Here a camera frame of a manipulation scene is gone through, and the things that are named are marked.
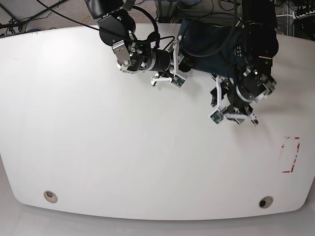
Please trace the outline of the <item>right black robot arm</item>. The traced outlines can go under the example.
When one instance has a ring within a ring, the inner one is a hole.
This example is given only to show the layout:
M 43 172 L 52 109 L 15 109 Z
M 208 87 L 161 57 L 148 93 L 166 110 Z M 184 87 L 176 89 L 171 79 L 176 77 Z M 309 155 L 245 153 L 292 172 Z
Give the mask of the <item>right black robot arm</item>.
M 180 88 L 186 81 L 187 73 L 180 70 L 184 59 L 180 52 L 181 36 L 172 37 L 172 41 L 161 50 L 163 39 L 156 20 L 133 0 L 87 0 L 86 6 L 93 20 L 97 21 L 101 40 L 113 50 L 121 72 L 154 71 L 151 85 L 169 82 Z M 142 12 L 153 24 L 154 30 L 147 39 L 135 36 L 136 24 L 129 15 L 132 9 Z

